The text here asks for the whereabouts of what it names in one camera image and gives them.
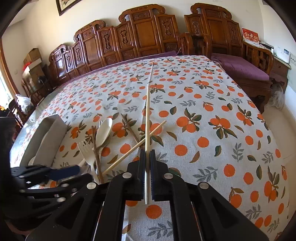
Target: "white fork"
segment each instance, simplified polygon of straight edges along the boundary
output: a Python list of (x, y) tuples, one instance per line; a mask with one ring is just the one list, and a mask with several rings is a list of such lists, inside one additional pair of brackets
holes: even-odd
[(94, 178), (94, 181), (97, 184), (101, 184), (98, 176), (96, 174), (95, 168), (94, 168), (94, 162), (95, 162), (95, 155), (94, 155), (94, 151), (92, 150), (91, 146), (88, 144), (88, 142), (86, 140), (79, 142), (78, 143), (78, 148), (82, 154), (82, 156), (84, 157), (85, 161), (87, 162), (88, 165), (91, 166), (91, 174)]

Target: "chopstick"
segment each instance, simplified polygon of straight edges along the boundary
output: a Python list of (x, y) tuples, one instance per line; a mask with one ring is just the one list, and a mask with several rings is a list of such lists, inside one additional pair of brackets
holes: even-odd
[(136, 134), (134, 133), (134, 131), (132, 130), (131, 126), (129, 125), (128, 121), (125, 119), (125, 117), (123, 116), (123, 114), (121, 114), (122, 116), (122, 120), (125, 123), (125, 125), (128, 127), (128, 130), (130, 131), (130, 133), (133, 135), (133, 138), (135, 139), (135, 141), (137, 143), (139, 143), (139, 139), (137, 138)]
[[(166, 120), (164, 120), (162, 123), (160, 123), (159, 126), (157, 126), (151, 133), (150, 136), (152, 136), (160, 127), (162, 127), (166, 123)], [(114, 167), (116, 167), (121, 161), (123, 161), (129, 154), (131, 154), (135, 149), (137, 149), (140, 145), (142, 145), (145, 142), (146, 138), (139, 141), (138, 144), (133, 146), (127, 153), (125, 153), (122, 157), (120, 157), (117, 161), (115, 161), (110, 167), (108, 167), (105, 171), (103, 171), (103, 175), (107, 174), (109, 171), (111, 171)]]
[(147, 86), (146, 96), (146, 126), (145, 126), (145, 182), (144, 182), (144, 199), (145, 204), (151, 204), (151, 177), (150, 177), (150, 86)]
[(91, 126), (91, 131), (92, 131), (92, 140), (93, 140), (93, 144), (94, 144), (94, 155), (95, 155), (95, 159), (96, 159), (96, 168), (98, 169), (98, 174), (99, 174), (99, 180), (101, 182), (101, 184), (104, 183), (104, 178), (102, 175), (102, 171), (101, 171), (101, 164), (99, 163), (99, 156), (98, 156), (98, 152), (96, 151), (96, 138), (95, 138), (95, 128), (94, 126)]

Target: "white device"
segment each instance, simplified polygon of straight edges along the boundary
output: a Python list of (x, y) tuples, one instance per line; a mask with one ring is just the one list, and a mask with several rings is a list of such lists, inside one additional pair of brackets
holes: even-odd
[(285, 61), (287, 64), (290, 62), (290, 52), (281, 47), (277, 47), (276, 56), (281, 60)]

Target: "framed picture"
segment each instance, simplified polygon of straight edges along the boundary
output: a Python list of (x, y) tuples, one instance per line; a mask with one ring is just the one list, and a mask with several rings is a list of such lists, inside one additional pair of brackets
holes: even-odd
[(69, 8), (73, 7), (76, 3), (80, 2), (80, 1), (81, 0), (56, 0), (59, 15), (61, 16)]

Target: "orange print tablecloth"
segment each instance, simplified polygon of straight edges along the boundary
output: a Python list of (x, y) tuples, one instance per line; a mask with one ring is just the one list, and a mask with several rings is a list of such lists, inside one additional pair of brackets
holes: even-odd
[[(59, 114), (69, 125), (53, 167), (79, 164), (77, 143), (91, 141), (91, 126), (113, 118), (111, 142), (102, 152), (102, 170), (135, 141), (123, 124), (145, 135), (145, 99), (150, 85), (150, 131), (157, 160), (186, 182), (206, 181), (268, 235), (288, 223), (289, 192), (281, 153), (262, 115), (244, 91), (204, 56), (141, 60), (81, 77), (64, 87), (37, 120)], [(24, 142), (25, 149), (30, 136)], [(139, 159), (129, 158), (104, 176), (105, 181)], [(123, 240), (173, 240), (168, 202), (127, 201)]]

